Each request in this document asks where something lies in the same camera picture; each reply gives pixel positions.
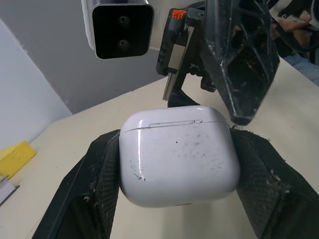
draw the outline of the white wall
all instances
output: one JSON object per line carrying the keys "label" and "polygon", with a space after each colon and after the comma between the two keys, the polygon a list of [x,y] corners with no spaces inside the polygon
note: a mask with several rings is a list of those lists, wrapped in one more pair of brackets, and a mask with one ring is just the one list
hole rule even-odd
{"label": "white wall", "polygon": [[71,115],[43,74],[0,20],[0,150],[31,141]]}

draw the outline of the yellow sponge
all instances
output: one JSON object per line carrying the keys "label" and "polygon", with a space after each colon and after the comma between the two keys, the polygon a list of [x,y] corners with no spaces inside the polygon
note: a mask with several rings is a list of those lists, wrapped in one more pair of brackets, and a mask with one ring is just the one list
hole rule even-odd
{"label": "yellow sponge", "polygon": [[35,151],[26,142],[18,143],[0,151],[0,175],[11,178],[35,156]]}

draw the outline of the textured grip pad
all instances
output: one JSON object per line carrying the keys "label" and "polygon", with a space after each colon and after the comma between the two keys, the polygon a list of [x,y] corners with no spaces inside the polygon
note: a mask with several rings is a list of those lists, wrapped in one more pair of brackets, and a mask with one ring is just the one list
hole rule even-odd
{"label": "textured grip pad", "polygon": [[256,236],[319,238],[319,196],[308,182],[268,140],[236,129],[231,134],[241,166],[237,193]]}

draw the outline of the black camera face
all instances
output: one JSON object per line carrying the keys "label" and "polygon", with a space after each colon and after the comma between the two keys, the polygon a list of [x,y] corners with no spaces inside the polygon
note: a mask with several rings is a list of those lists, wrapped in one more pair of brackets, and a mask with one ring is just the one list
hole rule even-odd
{"label": "black camera face", "polygon": [[101,59],[141,56],[150,45],[150,5],[102,5],[93,10],[96,54]]}

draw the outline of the beige table surface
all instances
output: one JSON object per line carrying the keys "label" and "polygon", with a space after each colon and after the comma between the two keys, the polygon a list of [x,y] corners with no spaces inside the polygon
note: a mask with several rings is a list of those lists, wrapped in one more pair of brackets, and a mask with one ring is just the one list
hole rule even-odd
{"label": "beige table surface", "polygon": [[[229,118],[218,93],[188,76],[183,89],[202,105]],[[31,145],[37,155],[12,179],[20,188],[0,207],[0,238],[32,238],[63,177],[99,135],[120,129],[135,112],[165,108],[166,80],[53,123]],[[319,88],[281,61],[255,119],[245,127],[270,139],[281,156],[319,193]],[[120,192],[112,239],[255,239],[236,193],[226,199],[162,209],[131,204]]]}

